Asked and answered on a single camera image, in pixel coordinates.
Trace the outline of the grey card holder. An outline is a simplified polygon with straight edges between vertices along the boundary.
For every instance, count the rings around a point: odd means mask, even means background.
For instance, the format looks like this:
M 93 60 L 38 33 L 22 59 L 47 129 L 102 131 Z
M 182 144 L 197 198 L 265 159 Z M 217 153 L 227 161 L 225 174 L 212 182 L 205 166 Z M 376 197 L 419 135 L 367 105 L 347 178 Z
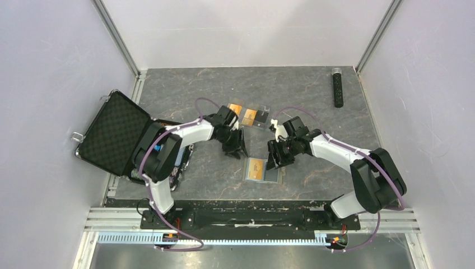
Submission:
M 266 169 L 267 160 L 253 157 L 246 158 L 244 163 L 243 181 L 260 184 L 282 184 L 281 169 Z

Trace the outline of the clear plastic card box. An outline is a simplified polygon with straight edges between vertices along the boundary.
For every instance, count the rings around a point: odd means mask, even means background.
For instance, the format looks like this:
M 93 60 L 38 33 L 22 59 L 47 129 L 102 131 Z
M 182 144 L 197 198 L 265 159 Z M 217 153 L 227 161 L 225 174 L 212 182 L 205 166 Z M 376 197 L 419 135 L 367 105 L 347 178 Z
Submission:
M 248 106 L 228 103 L 228 108 L 238 115 L 239 126 L 265 129 L 271 108 L 262 104 L 250 104 Z

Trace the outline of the black glitter microphone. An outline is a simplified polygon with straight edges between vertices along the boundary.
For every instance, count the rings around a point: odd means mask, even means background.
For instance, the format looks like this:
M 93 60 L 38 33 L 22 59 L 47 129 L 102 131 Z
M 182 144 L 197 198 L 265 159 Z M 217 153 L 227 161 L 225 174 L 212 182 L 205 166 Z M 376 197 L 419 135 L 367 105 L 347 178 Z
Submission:
M 342 87 L 342 70 L 338 67 L 335 67 L 331 71 L 332 82 L 333 82 L 333 101 L 336 108 L 341 108 L 344 106 L 343 100 L 343 87 Z

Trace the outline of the gold VIP credit card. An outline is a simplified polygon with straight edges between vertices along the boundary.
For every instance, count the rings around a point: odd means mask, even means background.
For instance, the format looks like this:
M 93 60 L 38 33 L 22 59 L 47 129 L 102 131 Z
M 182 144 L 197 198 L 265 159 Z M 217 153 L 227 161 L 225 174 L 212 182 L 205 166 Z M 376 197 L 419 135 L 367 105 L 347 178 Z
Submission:
M 264 179 L 264 160 L 248 158 L 245 179 L 262 181 Z

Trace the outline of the orange credit cards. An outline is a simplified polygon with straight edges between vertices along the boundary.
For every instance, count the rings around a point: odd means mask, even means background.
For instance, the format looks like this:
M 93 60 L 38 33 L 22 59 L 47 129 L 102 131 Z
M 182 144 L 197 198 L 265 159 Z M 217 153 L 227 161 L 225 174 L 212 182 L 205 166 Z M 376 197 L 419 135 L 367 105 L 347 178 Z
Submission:
M 255 118 L 257 116 L 257 110 L 252 108 L 246 108 L 239 104 L 229 103 L 228 108 L 235 112 L 240 120 L 242 126 L 253 126 Z

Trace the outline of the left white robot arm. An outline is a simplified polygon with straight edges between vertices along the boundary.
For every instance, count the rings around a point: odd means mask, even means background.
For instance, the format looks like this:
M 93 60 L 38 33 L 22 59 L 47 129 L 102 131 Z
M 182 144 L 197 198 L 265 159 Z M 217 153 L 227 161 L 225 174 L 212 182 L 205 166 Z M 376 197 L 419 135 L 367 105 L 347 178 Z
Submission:
M 162 126 L 153 123 L 134 150 L 132 162 L 145 181 L 150 204 L 156 211 L 154 220 L 162 228 L 170 228 L 176 221 L 176 213 L 171 210 L 174 199 L 169 176 L 179 151 L 191 144 L 209 140 L 220 142 L 226 156 L 238 160 L 248 156 L 239 117 L 226 106 L 220 107 L 217 113 L 184 124 Z

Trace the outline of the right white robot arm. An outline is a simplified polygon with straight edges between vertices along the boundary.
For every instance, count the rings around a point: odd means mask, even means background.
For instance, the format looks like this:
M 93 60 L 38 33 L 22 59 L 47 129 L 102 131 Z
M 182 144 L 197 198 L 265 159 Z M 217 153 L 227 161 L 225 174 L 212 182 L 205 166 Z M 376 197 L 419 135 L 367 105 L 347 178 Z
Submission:
M 334 139 L 319 129 L 310 130 L 300 117 L 278 124 L 271 120 L 275 134 L 268 141 L 267 170 L 295 162 L 299 154 L 326 160 L 347 171 L 353 191 L 332 200 L 324 208 L 327 227 L 337 229 L 346 218 L 360 212 L 375 214 L 401 199 L 407 187 L 390 153 L 383 148 L 361 149 Z

